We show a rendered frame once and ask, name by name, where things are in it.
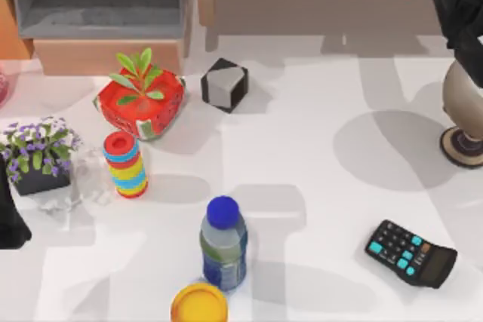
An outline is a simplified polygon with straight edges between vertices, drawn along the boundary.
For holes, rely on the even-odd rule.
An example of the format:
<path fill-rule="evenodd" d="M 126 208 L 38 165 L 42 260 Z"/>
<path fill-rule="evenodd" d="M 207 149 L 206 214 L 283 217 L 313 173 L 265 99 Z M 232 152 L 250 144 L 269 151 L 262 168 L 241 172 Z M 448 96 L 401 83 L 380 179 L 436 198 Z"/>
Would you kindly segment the black and grey cube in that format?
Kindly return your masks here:
<path fill-rule="evenodd" d="M 222 57 L 201 78 L 203 101 L 226 113 L 232 113 L 248 89 L 248 69 Z"/>

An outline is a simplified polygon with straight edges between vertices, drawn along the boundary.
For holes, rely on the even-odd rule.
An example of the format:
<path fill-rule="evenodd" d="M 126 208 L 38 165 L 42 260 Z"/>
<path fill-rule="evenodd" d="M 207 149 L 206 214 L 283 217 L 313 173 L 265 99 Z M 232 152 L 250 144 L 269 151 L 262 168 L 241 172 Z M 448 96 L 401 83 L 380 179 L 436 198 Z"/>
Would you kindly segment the red pot with green plant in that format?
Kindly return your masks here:
<path fill-rule="evenodd" d="M 152 49 L 129 57 L 117 53 L 122 68 L 93 101 L 114 127 L 139 140 L 159 137 L 177 117 L 186 99 L 186 82 L 152 63 Z"/>

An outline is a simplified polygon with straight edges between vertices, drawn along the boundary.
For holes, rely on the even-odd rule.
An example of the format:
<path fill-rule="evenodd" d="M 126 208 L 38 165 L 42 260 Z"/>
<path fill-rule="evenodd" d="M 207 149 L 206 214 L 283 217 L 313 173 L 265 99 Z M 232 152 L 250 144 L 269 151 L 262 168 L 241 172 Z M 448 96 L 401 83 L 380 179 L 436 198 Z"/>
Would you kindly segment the bottle with blue cap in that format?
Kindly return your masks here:
<path fill-rule="evenodd" d="M 224 292 L 237 288 L 247 272 L 248 230 L 235 199 L 222 195 L 208 203 L 199 243 L 205 279 Z"/>

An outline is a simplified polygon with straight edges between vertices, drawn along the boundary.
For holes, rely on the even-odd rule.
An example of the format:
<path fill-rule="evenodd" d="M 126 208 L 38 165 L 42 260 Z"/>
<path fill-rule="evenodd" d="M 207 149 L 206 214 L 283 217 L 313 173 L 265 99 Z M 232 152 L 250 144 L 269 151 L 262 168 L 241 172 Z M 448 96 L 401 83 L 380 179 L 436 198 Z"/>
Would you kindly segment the stack of coloured rings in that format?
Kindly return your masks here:
<path fill-rule="evenodd" d="M 148 178 L 137 139 L 124 131 L 108 135 L 103 154 L 115 190 L 124 198 L 137 198 L 148 187 Z"/>

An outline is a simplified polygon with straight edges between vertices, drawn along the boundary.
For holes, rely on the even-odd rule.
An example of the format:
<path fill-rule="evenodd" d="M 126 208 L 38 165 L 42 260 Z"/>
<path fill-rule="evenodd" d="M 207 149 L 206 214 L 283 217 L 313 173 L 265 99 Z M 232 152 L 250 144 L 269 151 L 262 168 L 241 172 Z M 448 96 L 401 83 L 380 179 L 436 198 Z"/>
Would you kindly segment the clear glass cup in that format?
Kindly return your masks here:
<path fill-rule="evenodd" d="M 82 204 L 106 205 L 113 198 L 112 182 L 100 148 L 82 146 L 71 161 L 70 184 L 35 197 L 41 211 L 70 212 Z"/>

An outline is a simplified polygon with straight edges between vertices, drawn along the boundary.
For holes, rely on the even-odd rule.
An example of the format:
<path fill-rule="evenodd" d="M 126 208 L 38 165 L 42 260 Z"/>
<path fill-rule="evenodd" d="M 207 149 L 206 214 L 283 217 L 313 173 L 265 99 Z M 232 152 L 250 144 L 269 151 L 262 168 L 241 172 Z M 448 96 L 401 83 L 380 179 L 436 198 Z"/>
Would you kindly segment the pale wooden drawer front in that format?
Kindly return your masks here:
<path fill-rule="evenodd" d="M 35 52 L 45 75 L 108 75 L 117 73 L 121 64 L 117 53 L 128 56 L 152 49 L 152 62 L 177 74 L 183 72 L 188 54 L 184 39 L 36 39 Z"/>

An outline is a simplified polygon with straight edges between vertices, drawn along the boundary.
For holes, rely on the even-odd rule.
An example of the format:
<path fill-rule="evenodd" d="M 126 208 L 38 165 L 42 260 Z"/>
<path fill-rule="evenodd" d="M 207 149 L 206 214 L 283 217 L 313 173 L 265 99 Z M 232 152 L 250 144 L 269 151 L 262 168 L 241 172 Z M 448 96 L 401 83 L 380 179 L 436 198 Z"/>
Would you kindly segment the black calculator with teal keys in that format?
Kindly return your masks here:
<path fill-rule="evenodd" d="M 414 287 L 438 289 L 446 281 L 458 252 L 433 244 L 392 220 L 383 220 L 369 238 L 365 252 Z"/>

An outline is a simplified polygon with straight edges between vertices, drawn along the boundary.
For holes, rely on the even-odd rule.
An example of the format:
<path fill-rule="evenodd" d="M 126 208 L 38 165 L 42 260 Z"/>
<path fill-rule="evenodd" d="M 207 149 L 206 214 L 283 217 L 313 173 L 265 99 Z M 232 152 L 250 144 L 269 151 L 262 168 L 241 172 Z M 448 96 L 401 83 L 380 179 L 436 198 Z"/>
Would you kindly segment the purple flowers in black pot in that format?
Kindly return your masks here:
<path fill-rule="evenodd" d="M 21 196 L 69 186 L 72 153 L 81 144 L 81 137 L 66 120 L 54 116 L 37 123 L 14 122 L 0 130 L 0 156 Z"/>

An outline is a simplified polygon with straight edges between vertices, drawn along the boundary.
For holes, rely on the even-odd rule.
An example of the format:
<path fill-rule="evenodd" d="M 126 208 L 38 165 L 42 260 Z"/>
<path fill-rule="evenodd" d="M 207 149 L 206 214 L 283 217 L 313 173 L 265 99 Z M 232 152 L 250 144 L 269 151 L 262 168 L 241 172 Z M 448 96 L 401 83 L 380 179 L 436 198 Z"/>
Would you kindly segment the round beige and dark coaster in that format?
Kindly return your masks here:
<path fill-rule="evenodd" d="M 483 140 L 468 136 L 457 126 L 448 128 L 439 140 L 446 158 L 457 166 L 467 169 L 483 167 Z"/>

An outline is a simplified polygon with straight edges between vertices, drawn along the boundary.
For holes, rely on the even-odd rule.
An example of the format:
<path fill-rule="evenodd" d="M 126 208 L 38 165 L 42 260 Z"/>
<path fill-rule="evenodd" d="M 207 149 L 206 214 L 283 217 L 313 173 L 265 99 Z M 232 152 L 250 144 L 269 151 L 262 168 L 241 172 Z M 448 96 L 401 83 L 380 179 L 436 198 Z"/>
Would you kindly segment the pink translucent bowl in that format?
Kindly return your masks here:
<path fill-rule="evenodd" d="M 0 108 L 12 97 L 20 72 L 20 61 L 0 60 Z"/>

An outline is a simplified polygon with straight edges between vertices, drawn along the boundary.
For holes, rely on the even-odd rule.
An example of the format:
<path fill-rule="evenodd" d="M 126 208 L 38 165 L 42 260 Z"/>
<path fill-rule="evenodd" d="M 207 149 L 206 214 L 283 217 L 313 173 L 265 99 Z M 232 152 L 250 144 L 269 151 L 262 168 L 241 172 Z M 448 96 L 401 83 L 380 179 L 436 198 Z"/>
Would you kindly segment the tan and black figurine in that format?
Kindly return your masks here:
<path fill-rule="evenodd" d="M 483 0 L 432 0 L 447 48 L 454 52 L 442 88 L 451 120 L 483 139 Z"/>

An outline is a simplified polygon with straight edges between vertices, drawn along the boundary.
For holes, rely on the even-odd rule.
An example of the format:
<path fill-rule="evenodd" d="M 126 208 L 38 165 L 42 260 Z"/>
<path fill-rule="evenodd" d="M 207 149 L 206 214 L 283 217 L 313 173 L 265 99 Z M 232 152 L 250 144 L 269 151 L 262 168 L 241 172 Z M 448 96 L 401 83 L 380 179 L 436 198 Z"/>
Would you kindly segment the wooden cupboard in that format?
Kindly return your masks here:
<path fill-rule="evenodd" d="M 33 40 L 18 35 L 14 0 L 0 0 L 0 60 L 30 60 Z"/>

